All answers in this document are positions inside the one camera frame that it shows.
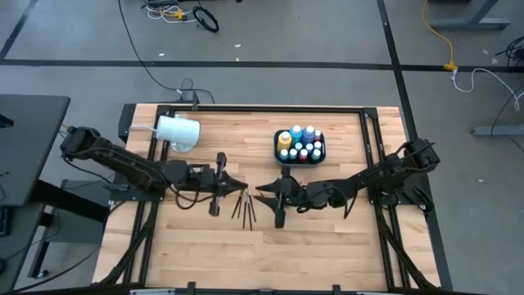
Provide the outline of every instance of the wooden table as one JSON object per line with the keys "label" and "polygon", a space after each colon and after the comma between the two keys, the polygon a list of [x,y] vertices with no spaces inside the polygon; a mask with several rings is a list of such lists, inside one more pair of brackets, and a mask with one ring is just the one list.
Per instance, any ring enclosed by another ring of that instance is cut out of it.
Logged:
{"label": "wooden table", "polygon": [[[154,125],[156,104],[138,104],[133,125]],[[384,148],[394,152],[406,141],[397,107],[378,107]],[[273,134],[292,125],[313,125],[326,137],[327,158],[315,168],[292,169],[302,183],[347,178],[367,168],[359,117],[346,113],[289,113],[251,111],[177,112],[201,122],[197,147],[188,153],[169,150],[168,159],[216,166],[217,152],[228,158],[226,171],[254,187],[273,182],[280,166],[273,157]],[[151,131],[134,129],[127,149],[146,156]],[[161,144],[157,145],[156,158]],[[209,203],[180,210],[168,191],[156,220],[148,287],[329,290],[386,290],[377,222],[365,189],[359,192],[347,220],[343,209],[326,208],[298,214],[287,210],[284,229],[273,227],[274,213],[255,202],[254,230],[242,229],[242,218],[231,219],[238,193],[220,202],[219,217],[208,214]],[[129,245],[136,202],[127,202],[107,222],[93,281],[105,277]],[[398,206],[400,230],[406,252],[427,279],[439,285],[435,258],[423,213],[415,206]],[[400,271],[390,249],[396,285]],[[142,250],[133,271],[138,277]]]}

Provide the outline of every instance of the concrete floor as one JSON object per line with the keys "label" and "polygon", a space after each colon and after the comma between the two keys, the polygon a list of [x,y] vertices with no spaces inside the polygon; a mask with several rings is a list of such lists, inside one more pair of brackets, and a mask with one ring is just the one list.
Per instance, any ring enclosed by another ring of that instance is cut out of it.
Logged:
{"label": "concrete floor", "polygon": [[[432,3],[428,19],[474,11]],[[0,43],[6,40],[29,0],[0,2]],[[150,61],[334,61],[389,64],[377,4],[369,0],[234,1],[206,3],[220,22],[219,34],[195,25],[150,20],[140,0],[122,0],[124,14],[142,59]],[[386,0],[401,64],[442,65],[447,44],[428,32],[420,19],[423,1]],[[490,16],[511,17],[504,31],[445,32],[454,42],[459,65],[490,66],[493,54],[522,35],[524,2],[499,2]],[[38,0],[7,59],[126,60],[135,56],[125,36],[116,0]],[[505,60],[496,57],[497,66]],[[389,70],[153,68],[162,83],[178,86],[194,79],[217,103],[400,106]],[[522,74],[500,74],[514,89]],[[470,87],[470,74],[458,83]],[[435,141],[442,163],[430,174],[436,212],[454,289],[510,294],[522,290],[524,273],[524,154],[506,138],[473,138],[476,125],[490,125],[508,92],[489,75],[476,77],[473,93],[456,91],[443,72],[404,72],[418,133]],[[122,106],[128,102],[173,101],[176,95],[155,85],[139,67],[0,66],[0,92],[71,97],[69,125],[87,125],[116,137]],[[520,124],[511,106],[500,123]],[[42,179],[94,179],[64,166],[58,146]],[[82,167],[103,175],[95,163]],[[52,244],[44,266],[52,273],[71,266],[96,246]],[[96,257],[41,288],[90,283]],[[22,272],[17,287],[31,284]]]}

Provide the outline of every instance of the black desk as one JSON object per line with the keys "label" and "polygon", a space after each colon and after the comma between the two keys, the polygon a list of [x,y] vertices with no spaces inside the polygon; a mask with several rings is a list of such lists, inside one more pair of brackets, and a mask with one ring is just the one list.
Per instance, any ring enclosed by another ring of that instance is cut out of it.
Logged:
{"label": "black desk", "polygon": [[[0,113],[14,121],[12,127],[0,129],[0,184],[6,194],[3,199],[0,196],[0,206],[11,211],[10,234],[0,237],[0,258],[23,249],[6,261],[0,274],[0,293],[14,288],[38,226],[52,225],[53,215],[43,212],[46,205],[102,223],[109,212],[106,206],[38,179],[69,103],[67,97],[0,95]],[[41,260],[31,268],[39,270]]]}

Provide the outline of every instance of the bottle cap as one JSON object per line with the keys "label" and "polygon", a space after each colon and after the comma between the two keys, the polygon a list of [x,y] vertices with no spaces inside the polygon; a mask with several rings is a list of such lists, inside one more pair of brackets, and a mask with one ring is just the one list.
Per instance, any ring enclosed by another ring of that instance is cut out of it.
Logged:
{"label": "bottle cap", "polygon": [[282,139],[289,139],[291,137],[291,134],[289,132],[285,131],[280,134],[282,136]]}

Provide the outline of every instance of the white mug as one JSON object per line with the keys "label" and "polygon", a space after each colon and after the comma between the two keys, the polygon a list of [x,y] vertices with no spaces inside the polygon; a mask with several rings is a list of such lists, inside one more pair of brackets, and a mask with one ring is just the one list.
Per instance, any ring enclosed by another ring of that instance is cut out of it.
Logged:
{"label": "white mug", "polygon": [[160,116],[156,127],[156,139],[170,141],[176,152],[189,152],[198,143],[200,122],[180,118]]}

